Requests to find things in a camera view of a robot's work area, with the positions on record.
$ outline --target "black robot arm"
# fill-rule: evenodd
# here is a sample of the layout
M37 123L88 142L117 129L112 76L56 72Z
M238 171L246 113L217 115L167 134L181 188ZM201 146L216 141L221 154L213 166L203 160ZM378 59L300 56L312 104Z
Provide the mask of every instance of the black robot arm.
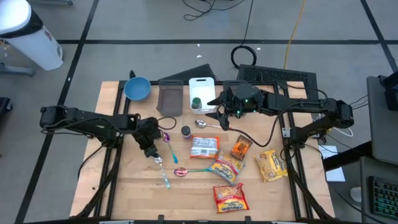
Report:
M341 100L327 98L324 100L293 99L284 95L270 93L258 89L256 86L242 83L233 93L232 89L222 91L220 95L210 101L208 105L216 105L215 113L207 116L218 119L220 126L226 131L229 129L228 117L235 115L240 118L246 113L262 113L268 116L280 116L285 112L321 113L325 116L302 128L284 129L284 138L289 140L293 147L303 148L308 137L314 134L325 135L330 128L348 128L354 125L353 110Z
M156 118L141 119L139 114L108 116L60 105L43 107L40 112L42 132L68 129L89 138L97 137L107 147L116 147L118 137L131 134L146 157L159 156L154 140L161 138L162 133Z

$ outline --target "chip bag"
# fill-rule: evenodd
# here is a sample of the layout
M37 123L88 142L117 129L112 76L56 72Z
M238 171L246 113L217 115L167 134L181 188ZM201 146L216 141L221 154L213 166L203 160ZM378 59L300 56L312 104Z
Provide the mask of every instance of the chip bag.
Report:
M230 184L233 184L243 165L243 162L235 159L231 155L224 154L221 151L216 162L209 168L209 170L220 175Z
M253 144L253 142L250 141L250 139L244 137L243 135L240 135L231 150L231 155L242 161L251 144Z
M220 148L220 138L201 138L192 136L191 155L189 158L216 159Z
M213 187L214 200L217 204L217 213L249 210L244 198L242 183L235 186Z
M287 170L278 159L275 150L266 151L256 156L257 163L260 166L264 182L278 180L287 177Z

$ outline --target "gray tray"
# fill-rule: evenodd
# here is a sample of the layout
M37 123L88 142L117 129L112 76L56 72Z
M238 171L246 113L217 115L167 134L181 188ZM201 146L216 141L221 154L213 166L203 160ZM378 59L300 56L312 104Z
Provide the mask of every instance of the gray tray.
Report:
M159 80L156 109L162 116L181 116L183 85L182 80Z

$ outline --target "white paper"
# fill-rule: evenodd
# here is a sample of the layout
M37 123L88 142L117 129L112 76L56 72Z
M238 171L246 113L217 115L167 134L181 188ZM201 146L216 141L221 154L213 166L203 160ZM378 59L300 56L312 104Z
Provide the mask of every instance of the white paper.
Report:
M319 146L319 150L321 151L322 157L324 159L337 154L336 146ZM345 182L346 179L344 177L343 169L339 167L337 169L326 172L326 180L328 182Z

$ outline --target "concrete floor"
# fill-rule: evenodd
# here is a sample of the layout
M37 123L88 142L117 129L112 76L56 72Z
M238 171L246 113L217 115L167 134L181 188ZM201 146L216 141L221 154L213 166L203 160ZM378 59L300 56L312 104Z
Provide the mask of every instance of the concrete floor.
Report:
M40 107L57 103L72 59L78 47L90 9L98 0L75 0L73 6L31 2L47 29L60 40L64 65L51 72L37 68L16 51L0 50L0 60L9 65L37 68L34 77L0 75L0 96L12 99L14 110L0 129L0 223L13 223L27 189L45 136L40 134ZM187 0L199 8L207 5ZM233 2L219 0L216 7ZM367 0L386 40L398 40L395 0ZM301 1L254 0L247 39L289 39L300 11ZM192 22L183 15L195 12L181 0L99 0L87 40L198 40L189 44L137 42L137 44L85 44L76 66L65 105L93 111L101 82L125 80L133 69L139 76L157 80L183 70L209 63L220 80L235 79L238 71L229 54L242 39L250 0L229 11L212 11ZM225 39L224 44L203 44L200 39ZM299 40L377 40L361 1L308 0L295 39ZM285 44L249 44L257 52L257 65L282 68ZM389 45L398 57L398 45ZM239 63L251 63L247 52L236 53ZM380 44L298 45L290 48L287 68L315 72L318 88L329 97L352 102L366 94L366 77L390 75L392 68ZM337 132L331 135L349 146L370 140L366 107L354 112L353 138ZM339 151L346 148L336 144ZM30 203L25 222L68 218L76 187L76 173L82 161L86 139L55 136ZM346 182L330 187L349 198L349 189L359 186L359 165L343 168ZM358 212L347 206L331 190L336 216L360 222Z

